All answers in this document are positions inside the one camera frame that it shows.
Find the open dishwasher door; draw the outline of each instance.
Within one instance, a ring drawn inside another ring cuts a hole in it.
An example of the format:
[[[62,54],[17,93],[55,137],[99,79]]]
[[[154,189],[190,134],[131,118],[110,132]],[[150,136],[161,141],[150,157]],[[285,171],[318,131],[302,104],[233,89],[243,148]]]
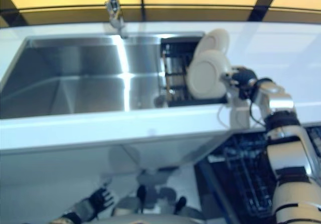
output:
[[[321,125],[305,129],[320,157]],[[227,223],[276,223],[272,215],[276,182],[269,166],[260,161],[266,144],[264,131],[236,132],[196,165],[198,181],[207,184],[206,190],[199,189],[201,203],[212,194]]]

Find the stainless steel sink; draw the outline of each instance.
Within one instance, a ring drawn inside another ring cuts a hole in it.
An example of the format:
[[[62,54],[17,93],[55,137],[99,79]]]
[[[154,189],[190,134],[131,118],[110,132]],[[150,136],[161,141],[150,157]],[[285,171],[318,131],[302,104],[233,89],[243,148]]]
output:
[[[7,73],[1,119],[162,106],[161,41],[191,36],[202,33],[28,38]]]

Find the faucet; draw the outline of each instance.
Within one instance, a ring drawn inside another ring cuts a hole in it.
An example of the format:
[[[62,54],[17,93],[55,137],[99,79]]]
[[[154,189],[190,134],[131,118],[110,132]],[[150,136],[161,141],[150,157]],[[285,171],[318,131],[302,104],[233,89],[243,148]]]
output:
[[[117,29],[117,32],[121,38],[124,38],[125,34],[122,29],[124,28],[125,24],[119,0],[108,0],[106,1],[105,5],[109,13],[110,24],[113,26],[113,28]]]

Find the dishwasher rack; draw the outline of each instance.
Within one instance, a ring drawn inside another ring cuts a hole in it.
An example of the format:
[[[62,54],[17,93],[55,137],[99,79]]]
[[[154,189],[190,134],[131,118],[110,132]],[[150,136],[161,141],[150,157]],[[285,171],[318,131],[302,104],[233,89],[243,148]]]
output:
[[[199,37],[162,39],[161,62],[165,82],[160,87],[166,95],[169,107],[227,103],[226,96],[195,99],[188,91],[185,77],[200,39]]]
[[[305,129],[320,158],[321,126]],[[264,132],[241,133],[231,136],[210,154],[224,157],[229,173],[223,174],[230,175],[232,182],[228,188],[238,190],[243,202],[242,208],[251,217],[266,218],[270,217],[272,212],[275,179],[270,170],[261,165],[259,158],[265,147]]]
[[[274,180],[257,168],[259,154],[266,145],[264,134],[234,135],[223,149],[228,169],[250,216],[271,215]]]

